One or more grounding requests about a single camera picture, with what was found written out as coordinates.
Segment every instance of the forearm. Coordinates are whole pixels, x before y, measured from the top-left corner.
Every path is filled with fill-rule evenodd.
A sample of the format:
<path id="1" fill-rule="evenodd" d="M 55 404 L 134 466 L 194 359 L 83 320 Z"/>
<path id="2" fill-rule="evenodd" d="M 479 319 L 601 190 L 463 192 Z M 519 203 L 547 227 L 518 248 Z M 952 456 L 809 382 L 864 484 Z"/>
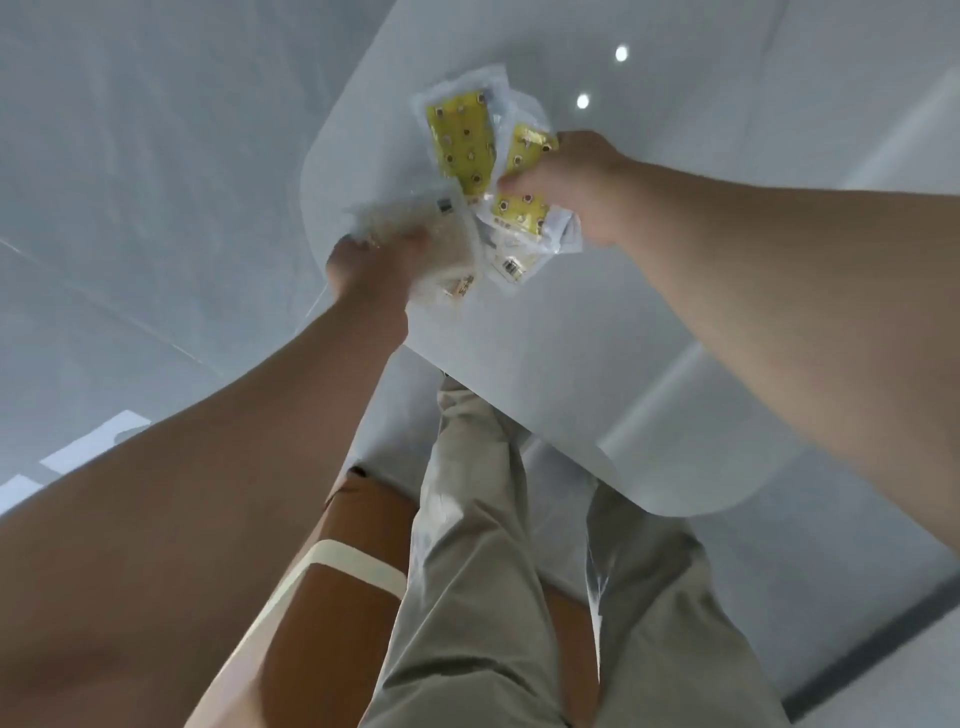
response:
<path id="1" fill-rule="evenodd" d="M 698 338 L 960 547 L 960 199 L 630 185 L 624 248 Z"/>
<path id="2" fill-rule="evenodd" d="M 229 387 L 4 518 L 0 580 L 17 599 L 0 600 L 0 705 L 123 674 L 185 718 L 315 525 L 405 336 L 403 303 L 346 294 Z M 69 678 L 49 694 L 55 666 Z M 126 702 L 111 696 L 100 723 Z"/>

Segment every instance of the plastic bag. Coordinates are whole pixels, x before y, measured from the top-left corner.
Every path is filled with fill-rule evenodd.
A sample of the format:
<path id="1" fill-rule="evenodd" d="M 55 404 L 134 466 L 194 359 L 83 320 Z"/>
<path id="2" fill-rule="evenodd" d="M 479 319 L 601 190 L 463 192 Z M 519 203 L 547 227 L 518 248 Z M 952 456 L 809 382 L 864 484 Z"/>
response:
<path id="1" fill-rule="evenodd" d="M 480 235 L 485 244 L 487 277 L 508 295 L 514 295 L 553 257 L 551 253 L 531 248 L 508 232 L 484 223 L 480 224 Z"/>
<path id="2" fill-rule="evenodd" d="M 389 245 L 411 228 L 426 228 L 431 242 L 411 291 L 413 301 L 463 298 L 486 265 L 476 220 L 456 181 L 432 182 L 405 197 L 350 212 L 354 236 L 374 245 Z"/>
<path id="3" fill-rule="evenodd" d="M 579 251 L 579 235 L 568 235 L 564 247 L 564 233 L 573 219 L 572 212 L 549 206 L 535 195 L 510 196 L 497 190 L 497 183 L 505 174 L 527 169 L 559 146 L 546 113 L 535 98 L 511 90 L 507 100 L 496 130 L 497 158 L 491 184 L 483 201 L 474 206 L 477 217 L 532 248 L 552 254 Z"/>
<path id="4" fill-rule="evenodd" d="M 490 65 L 443 81 L 410 99 L 430 157 L 444 177 L 456 179 L 470 203 L 490 186 L 496 136 L 510 93 L 507 69 Z"/>

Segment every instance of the trouser leg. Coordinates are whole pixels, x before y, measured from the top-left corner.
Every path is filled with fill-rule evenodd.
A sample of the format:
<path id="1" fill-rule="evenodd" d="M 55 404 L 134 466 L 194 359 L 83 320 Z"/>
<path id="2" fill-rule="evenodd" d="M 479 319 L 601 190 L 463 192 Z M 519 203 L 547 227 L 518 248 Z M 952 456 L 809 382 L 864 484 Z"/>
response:
<path id="1" fill-rule="evenodd" d="M 599 625 L 597 728 L 789 725 L 714 599 L 707 558 L 683 520 L 648 514 L 601 483 L 587 576 Z"/>
<path id="2" fill-rule="evenodd" d="M 519 453 L 470 391 L 448 379 L 439 401 L 407 593 L 362 725 L 563 725 Z"/>

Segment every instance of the yellow packet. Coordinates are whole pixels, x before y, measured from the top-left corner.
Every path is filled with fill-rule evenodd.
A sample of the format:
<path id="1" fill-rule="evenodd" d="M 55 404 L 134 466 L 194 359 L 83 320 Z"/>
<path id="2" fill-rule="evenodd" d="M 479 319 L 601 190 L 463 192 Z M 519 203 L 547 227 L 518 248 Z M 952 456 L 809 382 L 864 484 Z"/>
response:
<path id="1" fill-rule="evenodd" d="M 410 100 L 437 170 L 460 183 L 471 205 L 491 183 L 494 129 L 509 90 L 506 68 L 492 65 L 431 86 Z"/>
<path id="2" fill-rule="evenodd" d="M 557 137 L 551 133 L 538 131 L 527 124 L 516 124 L 510 137 L 504 174 L 522 172 L 533 166 L 543 155 L 555 150 L 558 143 Z M 550 205 L 539 195 L 496 195 L 493 199 L 492 213 L 498 224 L 536 237 L 543 235 L 549 211 Z"/>

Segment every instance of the white packaging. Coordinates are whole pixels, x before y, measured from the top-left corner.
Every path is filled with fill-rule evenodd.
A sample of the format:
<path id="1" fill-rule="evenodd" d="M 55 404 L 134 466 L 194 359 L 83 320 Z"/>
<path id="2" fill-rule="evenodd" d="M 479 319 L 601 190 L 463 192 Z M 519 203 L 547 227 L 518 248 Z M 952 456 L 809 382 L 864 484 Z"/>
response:
<path id="1" fill-rule="evenodd" d="M 437 180 L 402 198 L 350 212 L 354 236 L 374 245 L 389 245 L 413 228 L 426 229 L 430 247 L 420 263 L 411 300 L 462 298 L 487 264 L 476 220 L 454 180 Z"/>
<path id="2" fill-rule="evenodd" d="M 491 184 L 483 200 L 473 205 L 480 220 L 500 228 L 535 250 L 550 254 L 573 253 L 582 250 L 579 226 L 564 233 L 573 219 L 573 213 L 557 206 L 549 206 L 534 195 L 509 196 L 501 194 L 497 184 L 508 173 L 522 171 L 545 154 L 558 147 L 551 132 L 549 120 L 537 99 L 511 90 L 507 105 L 496 129 L 496 162 Z"/>
<path id="3" fill-rule="evenodd" d="M 553 257 L 552 253 L 531 248 L 524 242 L 518 242 L 508 232 L 484 223 L 480 224 L 480 233 L 487 259 L 484 272 L 497 288 L 509 296 L 513 296 Z"/>

